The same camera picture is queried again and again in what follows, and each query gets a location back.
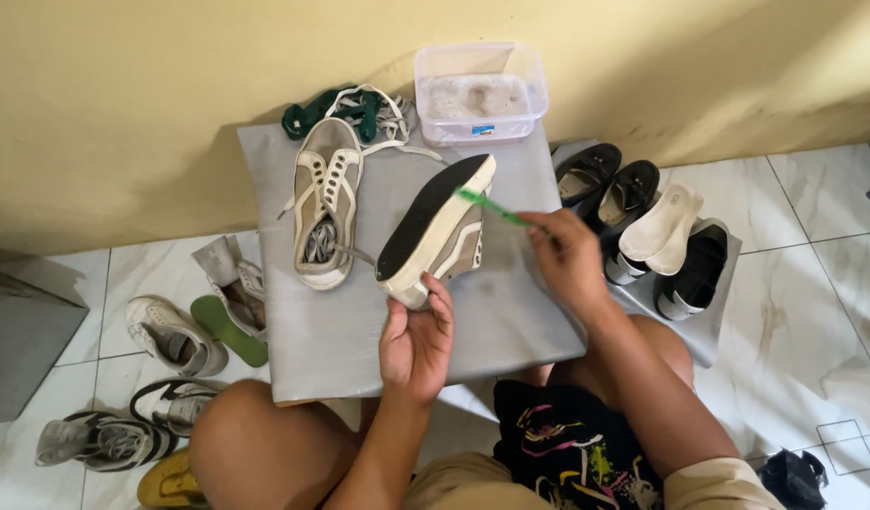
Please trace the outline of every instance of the green insole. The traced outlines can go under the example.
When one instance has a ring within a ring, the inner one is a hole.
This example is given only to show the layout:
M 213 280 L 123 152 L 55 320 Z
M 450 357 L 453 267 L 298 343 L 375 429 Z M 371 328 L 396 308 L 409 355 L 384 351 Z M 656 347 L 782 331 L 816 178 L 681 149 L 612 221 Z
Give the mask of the green insole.
M 260 367 L 268 362 L 268 344 L 240 330 L 227 317 L 227 310 L 218 296 L 197 298 L 189 305 L 189 313 L 203 330 L 224 342 L 246 365 Z

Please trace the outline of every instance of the clear plastic container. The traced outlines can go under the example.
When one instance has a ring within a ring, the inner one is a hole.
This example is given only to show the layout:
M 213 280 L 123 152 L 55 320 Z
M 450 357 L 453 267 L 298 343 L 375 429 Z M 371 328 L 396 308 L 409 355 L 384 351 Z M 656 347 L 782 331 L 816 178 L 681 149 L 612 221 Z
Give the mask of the clear plastic container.
M 529 44 L 480 42 L 416 53 L 416 105 L 433 147 L 512 142 L 548 110 L 542 59 Z

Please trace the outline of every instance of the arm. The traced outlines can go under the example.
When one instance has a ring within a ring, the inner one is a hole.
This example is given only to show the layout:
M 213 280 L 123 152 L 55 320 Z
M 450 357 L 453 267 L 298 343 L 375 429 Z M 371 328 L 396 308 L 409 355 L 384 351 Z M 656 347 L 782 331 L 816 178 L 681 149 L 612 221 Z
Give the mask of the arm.
M 711 458 L 739 458 L 724 428 L 645 342 L 608 293 L 598 238 L 569 210 L 521 213 L 545 282 L 589 332 L 624 415 L 662 478 Z M 550 232 L 555 239 L 549 239 Z
M 426 273 L 427 311 L 388 298 L 379 361 L 381 405 L 350 472 L 324 510 L 397 509 L 416 466 L 432 404 L 448 378 L 454 314 L 448 290 Z

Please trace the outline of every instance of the soapy water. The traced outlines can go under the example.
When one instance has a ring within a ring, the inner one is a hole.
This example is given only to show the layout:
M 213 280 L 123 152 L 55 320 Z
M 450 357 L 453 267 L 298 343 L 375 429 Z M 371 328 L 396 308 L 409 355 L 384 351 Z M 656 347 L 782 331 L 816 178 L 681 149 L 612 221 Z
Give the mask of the soapy water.
M 432 76 L 419 81 L 431 119 L 504 117 L 529 113 L 526 83 L 513 75 Z

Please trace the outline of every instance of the hand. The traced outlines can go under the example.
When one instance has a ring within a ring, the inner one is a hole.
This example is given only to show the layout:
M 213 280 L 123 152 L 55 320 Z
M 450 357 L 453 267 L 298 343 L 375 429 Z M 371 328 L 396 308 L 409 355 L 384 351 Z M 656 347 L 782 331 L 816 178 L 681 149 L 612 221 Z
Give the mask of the hand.
M 518 216 L 532 224 L 527 232 L 545 283 L 571 311 L 582 318 L 593 305 L 610 298 L 599 238 L 583 220 L 569 209 L 551 214 L 520 212 Z
M 437 278 L 425 273 L 422 282 L 429 288 L 431 309 L 407 310 L 393 297 L 388 298 L 379 361 L 385 397 L 399 395 L 428 407 L 448 378 L 454 311 L 448 290 Z

